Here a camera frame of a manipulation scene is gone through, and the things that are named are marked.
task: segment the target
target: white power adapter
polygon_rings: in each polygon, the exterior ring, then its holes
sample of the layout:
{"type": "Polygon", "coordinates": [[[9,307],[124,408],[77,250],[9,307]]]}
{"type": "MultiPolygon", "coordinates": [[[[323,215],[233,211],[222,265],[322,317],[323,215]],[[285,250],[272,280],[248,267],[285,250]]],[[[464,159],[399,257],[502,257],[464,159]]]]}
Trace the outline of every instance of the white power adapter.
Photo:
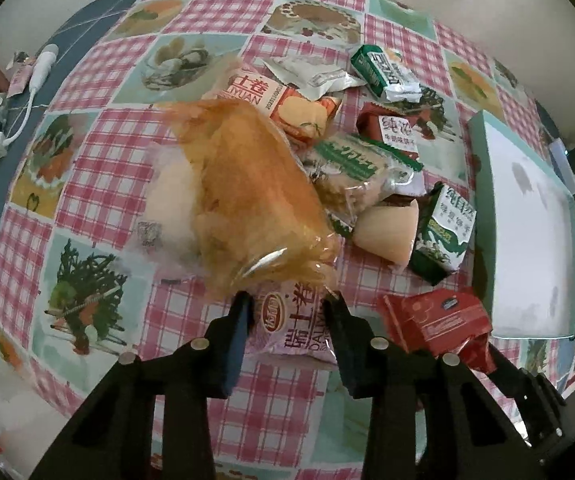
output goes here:
{"type": "Polygon", "coordinates": [[[0,158],[7,154],[7,147],[22,133],[23,128],[29,119],[29,114],[32,111],[32,103],[34,102],[36,92],[38,92],[43,86],[43,83],[45,83],[45,79],[47,79],[47,76],[52,69],[52,65],[56,61],[57,56],[58,46],[51,43],[47,45],[38,55],[38,58],[36,58],[36,62],[34,63],[34,71],[32,72],[32,77],[29,79],[29,99],[27,101],[27,111],[25,113],[25,117],[23,118],[23,122],[20,124],[20,127],[13,136],[6,138],[3,132],[0,132],[0,158]]]}

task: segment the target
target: red oval logo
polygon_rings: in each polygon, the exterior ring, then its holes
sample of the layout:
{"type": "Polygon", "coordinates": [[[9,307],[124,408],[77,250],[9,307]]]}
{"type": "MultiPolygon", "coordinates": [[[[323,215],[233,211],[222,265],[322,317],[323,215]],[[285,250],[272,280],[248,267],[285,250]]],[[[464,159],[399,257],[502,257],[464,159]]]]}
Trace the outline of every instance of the red oval logo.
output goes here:
{"type": "Polygon", "coordinates": [[[275,293],[270,292],[263,300],[263,305],[260,309],[263,326],[268,332],[276,332],[283,326],[285,320],[285,305],[281,297],[275,293]]]}

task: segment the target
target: table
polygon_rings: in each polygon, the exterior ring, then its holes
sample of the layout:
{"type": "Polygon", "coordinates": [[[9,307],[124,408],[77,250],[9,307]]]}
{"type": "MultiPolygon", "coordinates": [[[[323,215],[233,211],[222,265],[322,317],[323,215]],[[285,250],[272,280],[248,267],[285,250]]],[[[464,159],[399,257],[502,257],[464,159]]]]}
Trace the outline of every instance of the table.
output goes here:
{"type": "MultiPolygon", "coordinates": [[[[182,84],[174,82],[161,68],[171,50],[205,49],[214,63],[237,52],[269,75],[261,61],[265,56],[316,54],[347,66],[349,49],[361,43],[394,47],[427,86],[426,102],[438,105],[423,117],[435,130],[428,126],[419,134],[428,187],[443,180],[475,202],[467,121],[481,108],[548,160],[536,102],[511,72],[455,30],[394,0],[99,0],[91,5],[57,31],[59,63],[37,95],[29,131],[13,145],[16,154],[8,155],[5,170],[0,168],[0,191],[9,186],[0,197],[0,352],[66,415],[120,352],[133,349],[143,359],[170,354],[226,312],[226,303],[205,299],[200,279],[157,283],[151,266],[122,253],[152,177],[147,146],[174,143],[153,105],[199,98],[216,72],[208,68],[182,84]],[[93,20],[83,20],[90,14],[93,20]],[[182,44],[172,43],[176,38],[182,44]],[[125,277],[123,283],[117,276],[125,277]],[[93,294],[107,283],[122,293],[99,307],[98,319],[96,312],[88,313],[93,317],[93,329],[85,332],[88,343],[81,332],[69,334],[45,312],[72,287],[86,286],[93,294]]],[[[354,131],[358,111],[370,100],[365,89],[345,92],[335,126],[354,131]]],[[[11,104],[18,114],[23,98],[11,104]]],[[[469,286],[473,259],[470,252],[461,270],[440,286],[469,286]]],[[[383,330],[375,311],[378,294],[432,289],[349,242],[337,269],[347,303],[376,332],[383,330]]],[[[555,384],[570,367],[558,358],[558,341],[493,342],[515,363],[545,371],[555,384]]],[[[517,420],[514,403],[487,378],[481,380],[517,420]]],[[[155,463],[162,406],[159,399],[155,463]]],[[[221,477],[359,478],[369,406],[368,400],[349,398],[337,372],[247,358],[232,396],[209,402],[221,477]]]]}

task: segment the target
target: metal bolt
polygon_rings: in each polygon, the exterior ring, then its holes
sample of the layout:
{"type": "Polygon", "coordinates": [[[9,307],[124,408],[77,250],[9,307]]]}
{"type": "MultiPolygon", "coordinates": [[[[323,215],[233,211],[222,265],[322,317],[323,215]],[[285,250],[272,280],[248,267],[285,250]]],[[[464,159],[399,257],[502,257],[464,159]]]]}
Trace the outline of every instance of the metal bolt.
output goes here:
{"type": "Polygon", "coordinates": [[[445,363],[447,366],[458,366],[460,362],[461,360],[456,354],[452,354],[450,352],[443,354],[443,363],[445,363]]]}
{"type": "Polygon", "coordinates": [[[385,350],[390,342],[384,337],[373,337],[369,344],[376,350],[385,350]]]}
{"type": "Polygon", "coordinates": [[[197,337],[189,344],[194,350],[205,350],[209,346],[209,339],[197,337]]]}
{"type": "Polygon", "coordinates": [[[123,352],[118,356],[118,362],[122,365],[130,365],[136,361],[136,354],[134,352],[123,352]]]}

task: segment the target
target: open box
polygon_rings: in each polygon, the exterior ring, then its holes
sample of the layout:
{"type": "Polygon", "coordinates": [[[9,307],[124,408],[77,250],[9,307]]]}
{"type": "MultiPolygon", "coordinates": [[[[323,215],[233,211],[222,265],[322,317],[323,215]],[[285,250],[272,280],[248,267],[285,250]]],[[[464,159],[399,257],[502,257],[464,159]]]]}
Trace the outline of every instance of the open box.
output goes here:
{"type": "Polygon", "coordinates": [[[500,338],[575,333],[575,203],[550,166],[483,110],[469,121],[477,161],[474,289],[500,338]]]}

